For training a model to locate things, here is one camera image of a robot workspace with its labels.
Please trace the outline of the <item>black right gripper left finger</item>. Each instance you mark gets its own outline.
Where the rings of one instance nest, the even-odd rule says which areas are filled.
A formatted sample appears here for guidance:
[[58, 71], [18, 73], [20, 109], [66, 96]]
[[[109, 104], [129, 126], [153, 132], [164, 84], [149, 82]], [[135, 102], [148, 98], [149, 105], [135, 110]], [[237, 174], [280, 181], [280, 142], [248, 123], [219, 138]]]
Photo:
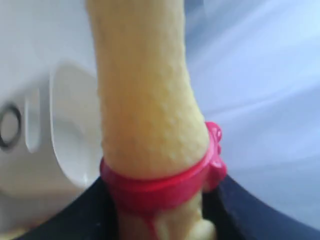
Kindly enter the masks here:
[[103, 181], [98, 178], [63, 211], [18, 240], [116, 240], [117, 216]]

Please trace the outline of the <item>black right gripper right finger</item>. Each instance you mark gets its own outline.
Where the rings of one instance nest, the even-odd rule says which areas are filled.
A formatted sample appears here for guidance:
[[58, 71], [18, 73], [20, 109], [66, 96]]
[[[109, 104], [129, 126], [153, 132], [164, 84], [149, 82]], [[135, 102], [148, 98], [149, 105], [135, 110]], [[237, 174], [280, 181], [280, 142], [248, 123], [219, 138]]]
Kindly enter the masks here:
[[219, 240], [319, 240], [320, 232], [269, 207], [231, 177], [203, 195]]

